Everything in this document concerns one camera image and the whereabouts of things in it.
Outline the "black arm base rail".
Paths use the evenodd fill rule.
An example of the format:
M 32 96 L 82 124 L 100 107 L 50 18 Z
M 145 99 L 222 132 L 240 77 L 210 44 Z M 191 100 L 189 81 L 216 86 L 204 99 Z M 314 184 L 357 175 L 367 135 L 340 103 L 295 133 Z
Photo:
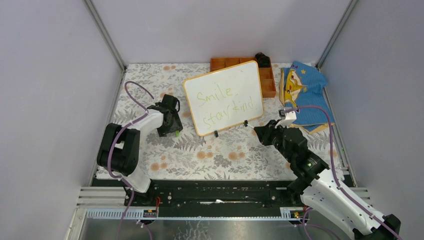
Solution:
M 284 180 L 152 180 L 146 193 L 124 188 L 125 206 L 152 207 L 159 217 L 278 217 L 305 204 Z

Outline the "yellow framed whiteboard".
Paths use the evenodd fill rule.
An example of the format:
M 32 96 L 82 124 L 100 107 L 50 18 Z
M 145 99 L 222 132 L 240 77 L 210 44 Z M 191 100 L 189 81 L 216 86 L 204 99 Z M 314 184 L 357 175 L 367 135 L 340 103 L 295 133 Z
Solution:
M 201 137 L 260 118 L 265 112 L 254 60 L 188 78 L 182 86 Z

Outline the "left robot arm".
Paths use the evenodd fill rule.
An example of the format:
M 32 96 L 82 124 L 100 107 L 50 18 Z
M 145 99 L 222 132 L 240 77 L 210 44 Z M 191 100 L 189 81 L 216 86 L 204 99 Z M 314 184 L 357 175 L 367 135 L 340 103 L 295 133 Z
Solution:
M 183 130 L 179 117 L 180 101 L 165 94 L 160 102 L 149 106 L 142 117 L 125 126 L 110 123 L 106 126 L 96 162 L 114 179 L 123 181 L 136 192 L 136 199 L 144 206 L 152 204 L 155 192 L 150 187 L 151 178 L 144 173 L 139 158 L 141 140 L 157 131 L 166 137 Z

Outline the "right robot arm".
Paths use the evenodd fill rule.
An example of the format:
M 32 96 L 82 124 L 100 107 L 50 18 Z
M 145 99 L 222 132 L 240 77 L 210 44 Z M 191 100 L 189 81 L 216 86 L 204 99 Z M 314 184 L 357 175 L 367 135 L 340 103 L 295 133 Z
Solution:
M 302 203 L 330 220 L 352 240 L 398 240 L 401 222 L 393 214 L 383 214 L 364 201 L 318 155 L 298 128 L 267 125 L 253 128 L 259 142 L 273 146 L 289 162 L 297 177 L 288 185 L 287 201 Z

